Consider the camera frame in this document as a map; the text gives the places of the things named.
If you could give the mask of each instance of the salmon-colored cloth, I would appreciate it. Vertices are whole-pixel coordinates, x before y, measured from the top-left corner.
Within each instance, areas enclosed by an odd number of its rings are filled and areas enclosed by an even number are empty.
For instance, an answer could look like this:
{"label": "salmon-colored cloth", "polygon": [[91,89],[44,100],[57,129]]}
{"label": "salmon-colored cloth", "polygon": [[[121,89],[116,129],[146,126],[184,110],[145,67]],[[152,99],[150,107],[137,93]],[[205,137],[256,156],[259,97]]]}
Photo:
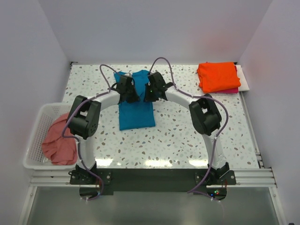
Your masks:
{"label": "salmon-colored cloth", "polygon": [[197,72],[200,79],[199,87],[204,93],[240,86],[240,79],[233,62],[200,63]]}
{"label": "salmon-colored cloth", "polygon": [[[61,137],[61,132],[66,125],[67,118],[68,113],[54,121],[42,143],[44,155],[50,159],[54,165],[73,165],[77,161],[75,140],[73,138]],[[69,128],[66,129],[65,135],[72,135]]]}

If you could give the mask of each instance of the stack of folded cloth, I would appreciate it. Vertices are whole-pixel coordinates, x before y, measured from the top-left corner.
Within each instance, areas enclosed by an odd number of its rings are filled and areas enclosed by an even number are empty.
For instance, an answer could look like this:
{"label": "stack of folded cloth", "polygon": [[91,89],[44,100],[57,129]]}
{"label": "stack of folded cloth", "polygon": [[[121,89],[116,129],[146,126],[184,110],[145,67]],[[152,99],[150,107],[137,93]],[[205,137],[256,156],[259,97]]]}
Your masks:
{"label": "stack of folded cloth", "polygon": [[233,62],[200,63],[197,69],[204,93],[238,93],[240,79]]}

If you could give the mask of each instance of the blue cloth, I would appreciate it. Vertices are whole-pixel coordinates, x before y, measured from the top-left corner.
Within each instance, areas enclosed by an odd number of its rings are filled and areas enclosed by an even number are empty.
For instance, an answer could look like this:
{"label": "blue cloth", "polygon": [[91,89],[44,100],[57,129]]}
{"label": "blue cloth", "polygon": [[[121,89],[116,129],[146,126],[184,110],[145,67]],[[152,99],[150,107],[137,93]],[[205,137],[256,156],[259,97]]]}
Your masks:
{"label": "blue cloth", "polygon": [[[117,74],[114,74],[114,77],[118,82],[120,77]],[[154,127],[153,104],[152,102],[144,102],[145,84],[149,82],[148,71],[141,70],[133,73],[132,77],[135,80],[135,89],[140,101],[134,103],[125,101],[119,104],[120,130]]]}

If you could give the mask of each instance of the table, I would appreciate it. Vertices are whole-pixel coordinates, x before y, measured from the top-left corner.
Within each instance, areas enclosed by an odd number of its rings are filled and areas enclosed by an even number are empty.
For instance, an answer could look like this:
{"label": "table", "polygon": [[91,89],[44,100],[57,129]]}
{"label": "table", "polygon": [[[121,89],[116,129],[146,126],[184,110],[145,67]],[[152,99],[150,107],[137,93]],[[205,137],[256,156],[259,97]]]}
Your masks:
{"label": "table", "polygon": [[[110,65],[117,71],[149,70],[150,65]],[[172,65],[177,86],[195,95],[202,95],[197,65]],[[165,81],[171,81],[167,65],[155,65]],[[113,72],[103,69],[108,81],[115,82]],[[94,96],[106,91],[107,85],[99,65],[73,65],[63,102],[73,103],[77,95]],[[247,119],[239,94],[212,94],[229,112],[229,122],[221,143],[230,168],[259,168]],[[173,102],[153,103],[155,127],[119,130],[118,106],[100,114],[99,127],[92,136],[98,167],[106,168],[207,168],[208,156],[203,138],[198,134],[189,111]],[[219,107],[223,121],[225,112]]]}

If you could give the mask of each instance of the terrazzo tabletop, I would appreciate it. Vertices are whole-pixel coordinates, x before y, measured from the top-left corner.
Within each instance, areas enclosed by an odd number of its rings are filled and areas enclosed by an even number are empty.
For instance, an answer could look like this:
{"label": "terrazzo tabletop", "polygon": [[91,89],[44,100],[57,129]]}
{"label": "terrazzo tabletop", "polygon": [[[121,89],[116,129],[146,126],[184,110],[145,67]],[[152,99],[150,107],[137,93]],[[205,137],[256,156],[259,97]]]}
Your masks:
{"label": "terrazzo tabletop", "polygon": [[[110,65],[117,71],[138,72],[151,65]],[[177,86],[202,95],[197,65],[173,65]],[[171,81],[167,65],[155,65],[166,83]],[[110,85],[113,72],[104,67]],[[73,65],[63,102],[77,95],[94,96],[107,89],[99,65]],[[230,168],[259,168],[239,94],[212,94],[229,112],[229,122],[220,136]],[[225,121],[225,112],[218,106]],[[111,106],[100,113],[98,130],[92,136],[98,167],[109,168],[207,168],[208,155],[202,136],[193,127],[189,111],[181,105],[160,100],[153,103],[155,127],[119,130],[119,109]]]}

